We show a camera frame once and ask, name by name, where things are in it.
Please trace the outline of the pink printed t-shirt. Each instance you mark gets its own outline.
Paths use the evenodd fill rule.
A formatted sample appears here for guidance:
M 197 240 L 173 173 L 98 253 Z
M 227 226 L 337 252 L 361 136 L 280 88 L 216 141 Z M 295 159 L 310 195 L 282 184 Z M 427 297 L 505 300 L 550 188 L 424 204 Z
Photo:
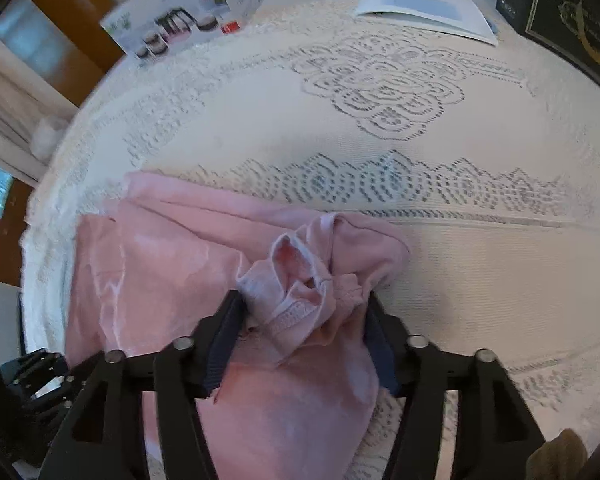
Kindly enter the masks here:
M 370 294 L 408 257 L 390 223 L 134 172 L 76 227 L 66 358 L 155 357 L 146 437 L 197 396 L 222 479 L 340 479 L 379 391 Z

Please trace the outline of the white lace tablecloth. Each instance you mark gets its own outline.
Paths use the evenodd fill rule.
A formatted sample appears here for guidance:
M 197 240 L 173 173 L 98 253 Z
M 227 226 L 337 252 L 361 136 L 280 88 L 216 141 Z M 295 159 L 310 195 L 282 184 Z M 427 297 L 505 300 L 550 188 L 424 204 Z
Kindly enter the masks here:
M 28 348 L 66 358 L 76 227 L 134 172 L 356 212 L 407 242 L 373 292 L 410 382 L 379 385 L 340 479 L 525 479 L 567 428 L 600 477 L 600 90 L 507 25 L 491 47 L 353 9 L 263 11 L 107 75 L 30 198 Z

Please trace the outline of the brown cloth at corner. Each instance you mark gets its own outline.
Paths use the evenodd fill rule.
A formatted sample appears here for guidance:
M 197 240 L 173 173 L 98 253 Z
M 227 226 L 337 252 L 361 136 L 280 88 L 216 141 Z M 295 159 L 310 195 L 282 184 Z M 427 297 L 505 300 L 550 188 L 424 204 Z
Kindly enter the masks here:
M 526 480 L 572 480 L 587 460 L 588 451 L 581 438 L 567 428 L 528 458 Z

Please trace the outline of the white blue paper booklet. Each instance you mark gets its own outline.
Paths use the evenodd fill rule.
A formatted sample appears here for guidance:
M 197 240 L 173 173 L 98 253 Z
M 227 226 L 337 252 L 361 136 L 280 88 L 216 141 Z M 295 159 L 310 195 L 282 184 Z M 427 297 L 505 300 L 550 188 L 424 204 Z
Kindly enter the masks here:
M 355 15 L 390 18 L 414 28 L 498 45 L 474 0 L 360 0 Z

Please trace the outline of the tea set product box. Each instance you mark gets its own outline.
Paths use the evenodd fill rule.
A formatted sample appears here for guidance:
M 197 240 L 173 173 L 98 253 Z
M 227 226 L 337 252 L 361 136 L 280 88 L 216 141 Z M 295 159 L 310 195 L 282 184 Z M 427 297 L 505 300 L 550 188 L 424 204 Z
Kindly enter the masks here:
M 124 0 L 100 26 L 137 63 L 155 63 L 238 32 L 263 0 Z

